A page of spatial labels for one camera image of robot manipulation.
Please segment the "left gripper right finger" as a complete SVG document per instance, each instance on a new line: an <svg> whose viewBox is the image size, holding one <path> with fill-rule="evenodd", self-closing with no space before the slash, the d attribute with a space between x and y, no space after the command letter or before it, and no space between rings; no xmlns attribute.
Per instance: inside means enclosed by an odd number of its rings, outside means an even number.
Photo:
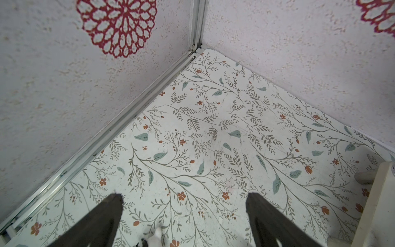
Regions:
<svg viewBox="0 0 395 247"><path fill-rule="evenodd" d="M259 193L248 194L246 212L257 247L320 246Z"/></svg>

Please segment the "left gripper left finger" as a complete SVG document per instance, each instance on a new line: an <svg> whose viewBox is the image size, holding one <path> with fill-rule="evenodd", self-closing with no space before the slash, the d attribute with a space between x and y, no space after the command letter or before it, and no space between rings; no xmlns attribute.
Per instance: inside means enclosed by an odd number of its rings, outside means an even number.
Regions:
<svg viewBox="0 0 395 247"><path fill-rule="evenodd" d="M115 240L122 212L122 195L112 193L50 246L111 247Z"/></svg>

